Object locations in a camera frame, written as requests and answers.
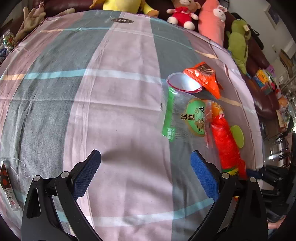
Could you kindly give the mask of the clear wrapper red label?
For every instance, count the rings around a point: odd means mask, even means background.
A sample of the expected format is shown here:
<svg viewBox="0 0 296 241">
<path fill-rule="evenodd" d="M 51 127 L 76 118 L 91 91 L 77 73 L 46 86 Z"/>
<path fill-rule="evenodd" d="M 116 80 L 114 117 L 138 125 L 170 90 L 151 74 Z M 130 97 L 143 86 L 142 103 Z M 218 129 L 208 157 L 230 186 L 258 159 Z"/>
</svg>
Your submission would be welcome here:
<svg viewBox="0 0 296 241">
<path fill-rule="evenodd" d="M 21 181 L 31 177 L 26 164 L 17 158 L 1 157 L 1 188 L 12 211 L 23 210 L 22 194 L 17 194 Z"/>
</svg>

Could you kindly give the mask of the orange snack wrapper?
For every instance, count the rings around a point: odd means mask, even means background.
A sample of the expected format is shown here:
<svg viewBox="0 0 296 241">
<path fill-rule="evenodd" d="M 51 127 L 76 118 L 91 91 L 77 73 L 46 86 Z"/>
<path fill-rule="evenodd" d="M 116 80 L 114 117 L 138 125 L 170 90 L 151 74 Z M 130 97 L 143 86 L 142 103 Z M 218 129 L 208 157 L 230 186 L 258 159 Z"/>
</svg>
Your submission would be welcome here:
<svg viewBox="0 0 296 241">
<path fill-rule="evenodd" d="M 216 72 L 206 62 L 201 62 L 191 68 L 186 68 L 183 73 L 204 87 L 216 99 L 220 99 L 222 85 L 217 81 Z"/>
</svg>

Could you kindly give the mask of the yellow duck plush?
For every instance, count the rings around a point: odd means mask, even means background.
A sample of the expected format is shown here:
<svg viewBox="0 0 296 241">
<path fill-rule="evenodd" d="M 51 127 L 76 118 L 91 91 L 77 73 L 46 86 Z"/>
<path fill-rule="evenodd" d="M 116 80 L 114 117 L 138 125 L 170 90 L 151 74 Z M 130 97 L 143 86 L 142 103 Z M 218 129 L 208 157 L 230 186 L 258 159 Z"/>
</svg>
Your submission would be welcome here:
<svg viewBox="0 0 296 241">
<path fill-rule="evenodd" d="M 139 11 L 147 16 L 157 18 L 159 11 L 151 8 L 145 0 L 106 0 L 93 1 L 90 9 L 94 9 L 98 4 L 102 4 L 103 10 L 123 11 L 127 13 L 136 14 Z"/>
</svg>

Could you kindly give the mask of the pink plaid tablecloth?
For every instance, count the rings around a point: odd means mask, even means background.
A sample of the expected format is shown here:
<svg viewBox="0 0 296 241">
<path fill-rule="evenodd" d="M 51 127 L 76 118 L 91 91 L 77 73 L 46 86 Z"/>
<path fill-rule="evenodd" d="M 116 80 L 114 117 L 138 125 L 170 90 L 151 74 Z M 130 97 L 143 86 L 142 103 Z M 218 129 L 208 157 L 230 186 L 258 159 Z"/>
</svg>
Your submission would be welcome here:
<svg viewBox="0 0 296 241">
<path fill-rule="evenodd" d="M 190 165 L 215 145 L 162 135 L 167 77 L 206 62 L 222 85 L 219 104 L 241 127 L 247 168 L 263 165 L 252 95 L 226 49 L 163 20 L 117 11 L 48 18 L 1 65 L 1 157 L 32 178 L 58 176 L 93 151 L 101 165 L 78 204 L 103 240 L 187 240 L 209 211 Z"/>
</svg>

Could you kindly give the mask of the beige plush hand toy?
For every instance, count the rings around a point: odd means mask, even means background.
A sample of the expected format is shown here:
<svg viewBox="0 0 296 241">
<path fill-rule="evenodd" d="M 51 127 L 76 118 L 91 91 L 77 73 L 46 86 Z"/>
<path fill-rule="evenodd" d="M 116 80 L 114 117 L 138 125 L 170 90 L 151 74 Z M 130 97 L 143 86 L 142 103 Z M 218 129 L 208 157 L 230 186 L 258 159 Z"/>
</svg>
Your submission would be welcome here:
<svg viewBox="0 0 296 241">
<path fill-rule="evenodd" d="M 15 36 L 15 42 L 17 44 L 41 25 L 46 16 L 44 5 L 45 3 L 42 1 L 37 9 L 33 8 L 30 12 L 27 7 L 23 8 L 24 21 Z"/>
</svg>

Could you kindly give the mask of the yellow green round lid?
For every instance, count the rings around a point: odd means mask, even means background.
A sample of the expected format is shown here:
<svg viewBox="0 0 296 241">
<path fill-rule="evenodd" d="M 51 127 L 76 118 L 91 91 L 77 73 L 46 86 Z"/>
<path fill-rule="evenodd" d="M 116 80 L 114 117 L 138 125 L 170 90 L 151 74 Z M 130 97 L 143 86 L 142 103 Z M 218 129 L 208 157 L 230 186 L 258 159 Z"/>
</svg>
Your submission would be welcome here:
<svg viewBox="0 0 296 241">
<path fill-rule="evenodd" d="M 234 141 L 236 142 L 237 147 L 240 149 L 243 148 L 245 139 L 241 128 L 238 125 L 233 125 L 230 127 L 230 131 L 232 133 Z"/>
</svg>

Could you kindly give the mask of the candy jar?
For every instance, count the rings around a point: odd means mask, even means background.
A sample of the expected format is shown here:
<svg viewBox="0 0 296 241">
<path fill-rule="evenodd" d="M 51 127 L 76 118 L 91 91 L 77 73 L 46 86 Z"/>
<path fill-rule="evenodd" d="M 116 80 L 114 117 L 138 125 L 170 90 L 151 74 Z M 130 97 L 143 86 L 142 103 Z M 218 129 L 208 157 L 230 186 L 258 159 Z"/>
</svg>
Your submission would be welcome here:
<svg viewBox="0 0 296 241">
<path fill-rule="evenodd" d="M 1 45 L 0 45 L 0 63 L 1 64 L 6 59 L 8 54 L 10 54 L 10 52 L 15 48 L 15 46 L 16 46 L 15 36 L 10 31 L 10 29 L 8 29 L 1 36 Z"/>
</svg>

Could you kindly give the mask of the green dinosaur plush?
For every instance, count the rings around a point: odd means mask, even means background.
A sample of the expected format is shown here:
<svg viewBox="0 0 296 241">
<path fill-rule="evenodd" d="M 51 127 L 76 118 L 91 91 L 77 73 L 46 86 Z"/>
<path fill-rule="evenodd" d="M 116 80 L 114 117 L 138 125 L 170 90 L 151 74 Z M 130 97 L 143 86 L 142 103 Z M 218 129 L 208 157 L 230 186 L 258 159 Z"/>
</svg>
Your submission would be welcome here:
<svg viewBox="0 0 296 241">
<path fill-rule="evenodd" d="M 248 41 L 251 38 L 251 30 L 247 22 L 237 19 L 232 22 L 231 32 L 227 31 L 228 51 L 243 74 L 247 74 L 246 62 L 248 58 Z"/>
</svg>

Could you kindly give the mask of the teddy bear red shirt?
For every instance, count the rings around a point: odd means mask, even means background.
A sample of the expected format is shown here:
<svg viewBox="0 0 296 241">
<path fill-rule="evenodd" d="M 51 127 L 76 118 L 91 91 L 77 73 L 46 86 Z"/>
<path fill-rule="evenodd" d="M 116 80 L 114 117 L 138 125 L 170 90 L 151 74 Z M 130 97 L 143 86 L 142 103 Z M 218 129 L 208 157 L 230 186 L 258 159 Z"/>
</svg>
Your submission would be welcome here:
<svg viewBox="0 0 296 241">
<path fill-rule="evenodd" d="M 167 14 L 171 14 L 167 19 L 167 22 L 188 30 L 194 30 L 195 24 L 192 20 L 197 21 L 199 19 L 195 12 L 201 8 L 201 5 L 192 0 L 175 0 L 171 2 L 173 3 L 174 8 L 167 9 L 166 11 Z"/>
</svg>

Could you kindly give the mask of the long red plastic bag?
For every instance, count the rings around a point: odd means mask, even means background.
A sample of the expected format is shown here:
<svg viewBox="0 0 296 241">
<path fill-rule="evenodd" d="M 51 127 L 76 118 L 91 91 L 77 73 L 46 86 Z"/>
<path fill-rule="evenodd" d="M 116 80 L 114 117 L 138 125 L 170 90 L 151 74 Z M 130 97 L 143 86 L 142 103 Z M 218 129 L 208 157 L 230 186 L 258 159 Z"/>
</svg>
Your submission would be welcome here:
<svg viewBox="0 0 296 241">
<path fill-rule="evenodd" d="M 223 114 L 219 114 L 212 119 L 211 131 L 218 150 L 222 172 L 246 180 L 245 161 L 241 158 L 229 124 Z"/>
</svg>

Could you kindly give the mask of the green orange jelly cup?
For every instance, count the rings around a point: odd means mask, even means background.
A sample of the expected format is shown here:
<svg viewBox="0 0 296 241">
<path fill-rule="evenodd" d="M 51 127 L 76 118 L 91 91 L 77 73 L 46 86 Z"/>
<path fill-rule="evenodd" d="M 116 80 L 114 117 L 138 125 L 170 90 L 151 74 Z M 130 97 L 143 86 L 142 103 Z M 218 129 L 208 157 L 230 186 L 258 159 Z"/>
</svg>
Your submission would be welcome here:
<svg viewBox="0 0 296 241">
<path fill-rule="evenodd" d="M 210 113 L 211 113 L 210 120 L 213 120 L 217 116 L 224 116 L 224 109 L 219 103 L 211 101 Z"/>
</svg>

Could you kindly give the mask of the pink carrot plush pillow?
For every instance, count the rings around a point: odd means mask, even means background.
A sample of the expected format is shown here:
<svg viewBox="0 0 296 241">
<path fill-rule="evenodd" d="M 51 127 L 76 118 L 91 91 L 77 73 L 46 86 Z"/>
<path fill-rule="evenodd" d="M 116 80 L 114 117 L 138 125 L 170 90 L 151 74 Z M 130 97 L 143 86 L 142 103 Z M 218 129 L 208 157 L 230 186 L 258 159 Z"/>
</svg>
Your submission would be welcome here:
<svg viewBox="0 0 296 241">
<path fill-rule="evenodd" d="M 222 47 L 227 11 L 217 0 L 207 0 L 199 13 L 199 33 Z"/>
</svg>

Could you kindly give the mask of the clear green snack bag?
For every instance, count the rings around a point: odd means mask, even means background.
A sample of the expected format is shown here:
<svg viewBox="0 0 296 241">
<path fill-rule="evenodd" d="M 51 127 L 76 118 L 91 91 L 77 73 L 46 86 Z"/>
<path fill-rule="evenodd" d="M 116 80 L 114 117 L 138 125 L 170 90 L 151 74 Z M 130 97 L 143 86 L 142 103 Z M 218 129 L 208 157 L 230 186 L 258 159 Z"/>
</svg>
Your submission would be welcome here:
<svg viewBox="0 0 296 241">
<path fill-rule="evenodd" d="M 170 142 L 208 146 L 210 100 L 203 100 L 172 87 L 164 88 L 162 135 Z"/>
</svg>

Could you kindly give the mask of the colourful toy box stack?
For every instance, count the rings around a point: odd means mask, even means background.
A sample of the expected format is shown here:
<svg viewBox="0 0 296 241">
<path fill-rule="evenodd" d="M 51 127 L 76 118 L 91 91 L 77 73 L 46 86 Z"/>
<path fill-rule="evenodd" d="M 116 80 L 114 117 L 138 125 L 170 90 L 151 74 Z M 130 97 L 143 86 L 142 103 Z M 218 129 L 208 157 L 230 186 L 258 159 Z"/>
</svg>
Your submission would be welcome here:
<svg viewBox="0 0 296 241">
<path fill-rule="evenodd" d="M 274 82 L 274 78 L 268 70 L 259 69 L 253 76 L 253 79 L 256 81 L 260 90 L 265 95 L 275 92 L 277 89 L 277 85 Z"/>
</svg>

